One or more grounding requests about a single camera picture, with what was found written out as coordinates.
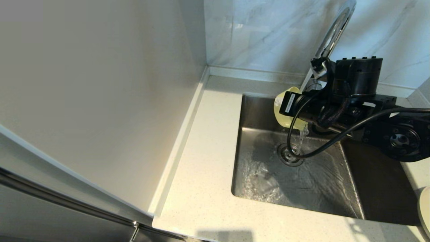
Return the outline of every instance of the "marble tile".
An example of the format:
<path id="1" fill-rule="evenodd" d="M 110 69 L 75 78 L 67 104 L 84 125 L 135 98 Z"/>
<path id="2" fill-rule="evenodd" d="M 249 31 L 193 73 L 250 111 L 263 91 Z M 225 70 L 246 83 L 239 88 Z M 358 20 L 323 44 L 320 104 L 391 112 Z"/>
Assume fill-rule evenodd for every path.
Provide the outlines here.
<path id="1" fill-rule="evenodd" d="M 430 108 L 430 102 L 426 99 L 424 94 L 419 90 L 415 90 L 409 97 L 408 101 L 414 108 Z"/>
<path id="2" fill-rule="evenodd" d="M 402 106 L 404 108 L 412 108 L 412 104 L 409 102 L 407 98 L 398 97 L 396 105 Z"/>
<path id="3" fill-rule="evenodd" d="M 429 101 L 430 100 L 430 78 L 428 78 L 423 84 L 421 84 L 421 86 L 418 89 L 421 91 L 425 99 Z"/>
<path id="4" fill-rule="evenodd" d="M 305 74 L 343 1 L 205 0 L 209 65 Z M 359 0 L 332 58 L 384 58 L 380 82 L 429 76 L 430 2 Z"/>

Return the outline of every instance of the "label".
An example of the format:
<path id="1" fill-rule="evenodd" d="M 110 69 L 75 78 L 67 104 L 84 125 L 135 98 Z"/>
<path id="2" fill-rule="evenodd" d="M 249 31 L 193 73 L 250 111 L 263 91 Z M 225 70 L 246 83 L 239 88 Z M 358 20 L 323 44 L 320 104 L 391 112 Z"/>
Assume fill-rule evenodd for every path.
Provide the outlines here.
<path id="1" fill-rule="evenodd" d="M 291 105 L 293 105 L 293 101 L 295 98 L 295 94 L 291 94 L 290 100 L 288 100 L 287 108 L 285 109 L 285 112 L 290 112 Z"/>

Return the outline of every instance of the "drain strainer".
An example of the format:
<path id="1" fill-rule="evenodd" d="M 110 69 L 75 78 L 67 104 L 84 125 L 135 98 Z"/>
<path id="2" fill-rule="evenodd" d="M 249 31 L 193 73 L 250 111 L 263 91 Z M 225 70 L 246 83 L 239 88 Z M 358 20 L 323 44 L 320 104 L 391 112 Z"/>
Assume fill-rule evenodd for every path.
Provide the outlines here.
<path id="1" fill-rule="evenodd" d="M 291 149 L 296 155 L 301 155 L 301 150 L 295 144 L 291 144 Z M 282 161 L 282 163 L 288 166 L 299 166 L 303 163 L 303 159 L 298 159 L 291 155 L 291 153 L 287 149 L 287 144 L 280 144 L 278 146 L 278 158 Z"/>

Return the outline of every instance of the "chrome faucet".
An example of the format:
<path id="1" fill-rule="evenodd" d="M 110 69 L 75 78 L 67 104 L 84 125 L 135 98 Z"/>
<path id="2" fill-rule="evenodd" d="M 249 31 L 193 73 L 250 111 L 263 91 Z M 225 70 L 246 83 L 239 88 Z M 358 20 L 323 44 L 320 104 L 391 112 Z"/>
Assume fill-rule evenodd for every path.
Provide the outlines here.
<path id="1" fill-rule="evenodd" d="M 339 9 L 336 18 L 334 19 L 329 31 L 327 32 L 324 40 L 322 41 L 320 47 L 316 51 L 315 58 L 319 57 L 329 57 L 338 43 L 344 29 L 346 28 L 352 14 L 354 13 L 355 6 L 357 4 L 356 0 L 347 0 L 342 7 Z M 303 81 L 300 91 L 312 89 L 321 89 L 322 83 L 319 80 L 312 79 L 312 66 L 309 69 L 305 80 Z"/>

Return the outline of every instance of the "stainless steel sink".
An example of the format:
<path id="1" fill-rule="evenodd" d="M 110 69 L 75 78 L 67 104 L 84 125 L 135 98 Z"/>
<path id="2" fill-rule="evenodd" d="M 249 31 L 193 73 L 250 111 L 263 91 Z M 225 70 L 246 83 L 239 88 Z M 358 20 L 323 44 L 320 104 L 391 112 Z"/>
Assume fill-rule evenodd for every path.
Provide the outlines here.
<path id="1" fill-rule="evenodd" d="M 261 202 L 389 223 L 418 225 L 415 193 L 398 161 L 349 139 L 304 160 L 286 152 L 288 129 L 273 114 L 271 98 L 243 96 L 232 184 L 235 196 Z M 308 153 L 331 139 L 310 133 Z"/>

